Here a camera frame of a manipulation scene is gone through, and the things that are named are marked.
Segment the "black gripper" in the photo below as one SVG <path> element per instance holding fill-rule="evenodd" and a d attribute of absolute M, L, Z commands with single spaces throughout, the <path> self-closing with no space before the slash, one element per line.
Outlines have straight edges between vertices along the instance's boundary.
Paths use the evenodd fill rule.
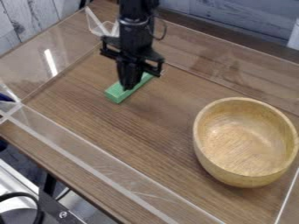
<path fill-rule="evenodd" d="M 154 77 L 161 76 L 164 56 L 152 47 L 153 17 L 140 20 L 120 17 L 117 22 L 118 36 L 101 37 L 100 54 L 116 61 L 118 82 L 126 91 L 140 82 L 142 73 L 149 73 Z"/>

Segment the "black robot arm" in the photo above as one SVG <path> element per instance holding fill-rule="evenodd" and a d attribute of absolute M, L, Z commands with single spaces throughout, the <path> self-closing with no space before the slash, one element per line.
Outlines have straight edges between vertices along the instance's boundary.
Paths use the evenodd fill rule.
<path fill-rule="evenodd" d="M 101 37 L 100 54 L 116 61 L 122 90 L 141 81 L 142 73 L 161 76 L 164 56 L 153 49 L 154 10 L 158 0 L 117 0 L 118 36 Z"/>

